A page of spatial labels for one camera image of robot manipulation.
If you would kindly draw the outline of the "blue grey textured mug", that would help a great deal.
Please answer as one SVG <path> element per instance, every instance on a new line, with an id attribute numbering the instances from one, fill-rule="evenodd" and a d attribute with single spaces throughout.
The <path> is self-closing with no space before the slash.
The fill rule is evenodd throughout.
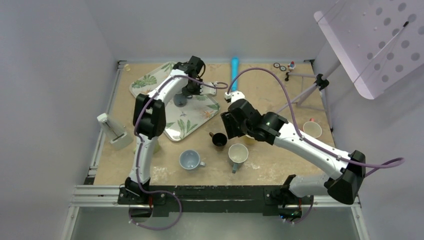
<path id="1" fill-rule="evenodd" d="M 173 103 L 174 103 L 174 105 L 176 106 L 176 107 L 178 107 L 178 108 L 182 108 L 182 107 L 184 107 L 184 106 L 186 106 L 187 105 L 187 103 L 188 103 L 188 97 L 187 96 L 185 96 L 184 94 L 182 94 L 182 93 L 180 93 L 180 94 L 176 94 L 174 97 L 173 97 Z"/>

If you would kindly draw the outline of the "brown small mug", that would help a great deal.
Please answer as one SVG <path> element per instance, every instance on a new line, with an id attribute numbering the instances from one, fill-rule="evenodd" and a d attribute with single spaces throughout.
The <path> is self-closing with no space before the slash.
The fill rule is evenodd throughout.
<path id="1" fill-rule="evenodd" d="M 209 132 L 209 136 L 211 137 L 212 144 L 215 147 L 224 147 L 228 142 L 227 136 L 221 132 L 218 132 L 218 133 Z"/>

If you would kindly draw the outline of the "dark grey mug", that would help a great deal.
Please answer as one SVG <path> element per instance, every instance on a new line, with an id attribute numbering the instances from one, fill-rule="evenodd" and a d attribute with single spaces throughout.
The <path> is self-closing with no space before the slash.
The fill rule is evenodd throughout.
<path id="1" fill-rule="evenodd" d="M 247 161 L 248 157 L 249 150 L 245 145 L 241 143 L 231 145 L 228 149 L 228 159 L 232 166 L 231 172 L 235 174 L 237 170 Z"/>

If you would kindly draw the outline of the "light grey mug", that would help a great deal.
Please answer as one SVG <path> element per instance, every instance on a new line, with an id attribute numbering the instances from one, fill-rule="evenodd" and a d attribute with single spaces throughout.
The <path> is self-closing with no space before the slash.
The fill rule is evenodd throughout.
<path id="1" fill-rule="evenodd" d="M 204 168 L 206 163 L 201 161 L 200 155 L 195 150 L 185 150 L 179 156 L 179 165 L 188 171 L 195 170 L 197 168 Z"/>

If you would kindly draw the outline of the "light green mug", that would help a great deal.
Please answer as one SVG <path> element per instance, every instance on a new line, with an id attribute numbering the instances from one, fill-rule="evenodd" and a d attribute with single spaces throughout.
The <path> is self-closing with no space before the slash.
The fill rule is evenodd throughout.
<path id="1" fill-rule="evenodd" d="M 137 147 L 140 145 L 140 143 L 139 142 L 137 142 L 136 143 L 136 146 L 134 147 L 134 149 L 133 149 L 133 153 L 134 154 L 136 154 L 136 152 L 137 152 Z M 155 144 L 155 146 L 154 146 L 154 150 L 153 150 L 153 154 L 156 154 L 159 150 L 160 150 L 160 143 L 159 143 L 159 141 Z"/>

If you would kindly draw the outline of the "pink mug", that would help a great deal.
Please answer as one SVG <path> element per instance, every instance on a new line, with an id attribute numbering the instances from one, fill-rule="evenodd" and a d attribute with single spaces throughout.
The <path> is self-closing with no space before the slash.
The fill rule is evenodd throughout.
<path id="1" fill-rule="evenodd" d="M 322 127 L 315 121 L 314 118 L 310 118 L 302 126 L 303 132 L 313 138 L 319 138 L 322 133 Z"/>

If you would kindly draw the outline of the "yellow mug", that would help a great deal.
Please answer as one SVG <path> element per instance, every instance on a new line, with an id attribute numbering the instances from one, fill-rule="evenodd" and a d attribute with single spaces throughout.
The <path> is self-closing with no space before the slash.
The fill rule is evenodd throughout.
<path id="1" fill-rule="evenodd" d="M 255 140 L 254 138 L 252 138 L 252 137 L 248 136 L 248 135 L 245 135 L 245 136 L 244 136 L 244 142 L 245 142 L 247 145 L 253 145 L 253 144 L 255 144 L 255 143 L 256 143 L 256 140 Z"/>

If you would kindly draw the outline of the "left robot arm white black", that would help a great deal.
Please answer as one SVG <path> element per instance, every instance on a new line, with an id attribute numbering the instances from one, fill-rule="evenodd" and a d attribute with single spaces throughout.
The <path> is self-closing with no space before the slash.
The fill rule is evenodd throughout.
<path id="1" fill-rule="evenodd" d="M 135 100 L 133 124 L 136 137 L 134 162 L 124 182 L 123 196 L 138 205 L 149 199 L 150 169 L 155 145 L 167 124 L 166 105 L 173 102 L 184 107 L 201 90 L 201 70 L 205 63 L 197 56 L 177 62 L 168 77 L 148 94 L 140 93 Z"/>

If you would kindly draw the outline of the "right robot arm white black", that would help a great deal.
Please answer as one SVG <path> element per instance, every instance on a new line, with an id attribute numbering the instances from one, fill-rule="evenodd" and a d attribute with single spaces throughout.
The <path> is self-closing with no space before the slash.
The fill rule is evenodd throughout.
<path id="1" fill-rule="evenodd" d="M 260 114 L 245 99 L 233 102 L 220 117 L 229 139 L 248 135 L 288 150 L 323 171 L 317 176 L 289 176 L 280 191 L 284 202 L 292 204 L 312 195 L 328 195 L 346 205 L 355 202 L 366 176 L 366 156 L 361 151 L 334 148 L 300 131 L 277 113 Z"/>

